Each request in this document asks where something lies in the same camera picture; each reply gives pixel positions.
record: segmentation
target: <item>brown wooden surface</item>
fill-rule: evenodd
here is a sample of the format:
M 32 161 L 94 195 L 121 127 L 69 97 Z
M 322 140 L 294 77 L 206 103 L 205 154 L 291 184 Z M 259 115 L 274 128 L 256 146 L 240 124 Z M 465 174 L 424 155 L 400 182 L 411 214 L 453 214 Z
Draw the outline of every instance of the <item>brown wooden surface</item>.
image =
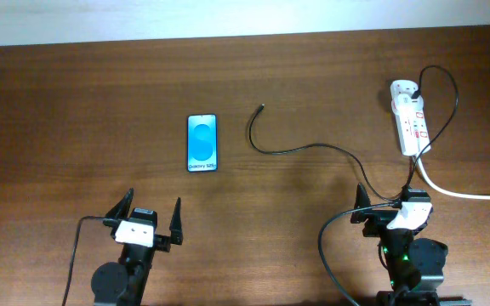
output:
M 183 199 L 183 246 L 157 253 L 145 305 L 334 303 L 342 295 L 316 236 L 352 208 L 362 180 L 333 150 L 264 156 L 265 149 L 341 145 L 384 195 L 404 183 L 390 80 L 446 66 L 460 87 L 453 124 L 424 158 L 442 187 L 490 194 L 490 26 L 266 37 L 98 42 L 0 48 L 0 305 L 58 305 L 77 220 L 102 215 L 134 187 L 159 232 Z M 433 135 L 453 107 L 448 80 L 424 80 Z M 185 170 L 186 117 L 219 120 L 219 171 Z M 490 201 L 426 188 L 434 204 L 421 236 L 449 246 L 442 296 L 490 305 Z M 335 274 L 355 297 L 390 288 L 375 239 L 342 220 L 325 236 Z M 121 247 L 83 227 L 69 305 L 90 305 L 90 277 Z

